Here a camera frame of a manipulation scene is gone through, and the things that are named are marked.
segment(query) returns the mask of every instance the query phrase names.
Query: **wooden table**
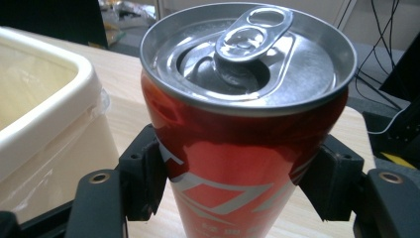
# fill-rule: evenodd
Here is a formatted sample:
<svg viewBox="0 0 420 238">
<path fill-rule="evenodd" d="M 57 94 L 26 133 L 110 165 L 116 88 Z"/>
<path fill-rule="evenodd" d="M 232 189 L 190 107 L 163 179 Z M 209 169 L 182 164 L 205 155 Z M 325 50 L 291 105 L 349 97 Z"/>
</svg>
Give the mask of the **wooden table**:
<svg viewBox="0 0 420 238">
<path fill-rule="evenodd" d="M 109 125 L 120 155 L 138 133 L 151 123 L 140 86 L 142 66 L 138 58 L 98 50 L 52 38 L 23 33 L 89 59 L 111 98 Z M 363 116 L 346 107 L 331 132 L 361 155 L 365 172 L 374 168 Z M 354 237 L 353 221 L 323 222 L 300 187 L 291 196 L 267 237 Z M 172 190 L 167 184 L 157 211 L 147 222 L 129 222 L 130 237 L 185 237 Z"/>
</svg>

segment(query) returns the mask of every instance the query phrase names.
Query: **can lid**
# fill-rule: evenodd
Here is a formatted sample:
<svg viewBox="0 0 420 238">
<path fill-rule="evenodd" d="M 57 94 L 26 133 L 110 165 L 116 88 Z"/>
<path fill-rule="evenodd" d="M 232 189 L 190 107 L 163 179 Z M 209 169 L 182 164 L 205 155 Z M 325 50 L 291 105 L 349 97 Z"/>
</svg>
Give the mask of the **can lid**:
<svg viewBox="0 0 420 238">
<path fill-rule="evenodd" d="M 353 46 L 331 25 L 246 3 L 206 5 L 161 20 L 145 35 L 141 61 L 157 85 L 186 103 L 253 116 L 325 103 L 356 69 Z"/>
</svg>

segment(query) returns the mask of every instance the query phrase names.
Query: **gray floor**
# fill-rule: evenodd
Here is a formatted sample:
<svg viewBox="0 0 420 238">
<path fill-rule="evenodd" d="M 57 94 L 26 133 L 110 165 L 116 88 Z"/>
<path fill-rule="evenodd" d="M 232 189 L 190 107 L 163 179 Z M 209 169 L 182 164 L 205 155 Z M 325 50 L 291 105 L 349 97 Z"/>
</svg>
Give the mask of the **gray floor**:
<svg viewBox="0 0 420 238">
<path fill-rule="evenodd" d="M 139 56 L 139 45 L 144 33 L 147 31 L 147 28 L 131 28 L 125 29 L 123 31 L 125 32 L 125 36 L 117 44 L 113 45 L 110 50 L 116 53 L 121 53 L 137 58 Z M 354 44 L 354 46 L 358 53 L 359 64 L 361 64 L 367 58 L 368 53 L 372 47 L 362 44 Z M 390 60 L 389 56 L 386 54 L 385 49 L 378 49 L 376 54 L 379 58 L 379 61 L 381 62 L 381 65 L 387 72 L 390 72 Z M 402 54 L 403 52 L 393 52 L 394 60 L 398 61 Z M 379 63 L 374 57 L 368 58 L 368 60 L 364 63 L 362 70 L 366 74 L 379 81 L 379 83 L 377 83 L 373 80 L 367 80 L 375 88 L 379 88 L 380 83 L 386 80 L 386 72 L 380 68 Z M 367 87 L 360 80 L 354 79 L 350 83 L 349 89 L 350 94 L 348 106 L 355 108 L 361 113 L 366 111 L 391 118 L 398 112 L 398 110 L 395 109 L 390 103 L 384 100 L 374 90 Z M 406 101 L 394 98 L 390 95 L 386 96 L 397 103 L 401 108 L 408 106 L 408 102 Z M 420 187 L 420 174 L 417 170 L 408 169 L 380 159 L 375 159 L 375 163 L 378 168 L 395 171 L 397 173 L 408 176 Z"/>
</svg>

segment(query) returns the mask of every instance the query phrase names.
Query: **pull tab hole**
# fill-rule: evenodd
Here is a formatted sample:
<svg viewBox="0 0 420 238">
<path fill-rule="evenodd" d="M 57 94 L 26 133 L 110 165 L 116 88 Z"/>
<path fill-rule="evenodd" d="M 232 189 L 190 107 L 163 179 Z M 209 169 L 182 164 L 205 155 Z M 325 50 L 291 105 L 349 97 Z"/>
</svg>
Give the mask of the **pull tab hole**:
<svg viewBox="0 0 420 238">
<path fill-rule="evenodd" d="M 248 21 L 262 27 L 274 27 L 284 21 L 284 16 L 280 12 L 264 9 L 251 13 Z"/>
</svg>

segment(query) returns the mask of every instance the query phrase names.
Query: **aluminum can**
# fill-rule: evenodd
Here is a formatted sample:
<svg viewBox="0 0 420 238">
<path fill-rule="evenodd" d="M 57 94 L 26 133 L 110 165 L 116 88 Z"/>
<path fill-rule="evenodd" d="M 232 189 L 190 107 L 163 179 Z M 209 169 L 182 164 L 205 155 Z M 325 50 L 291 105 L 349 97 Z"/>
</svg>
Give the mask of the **aluminum can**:
<svg viewBox="0 0 420 238">
<path fill-rule="evenodd" d="M 146 33 L 142 89 L 188 237 L 264 237 L 347 100 L 356 53 L 291 9 L 205 5 Z"/>
</svg>

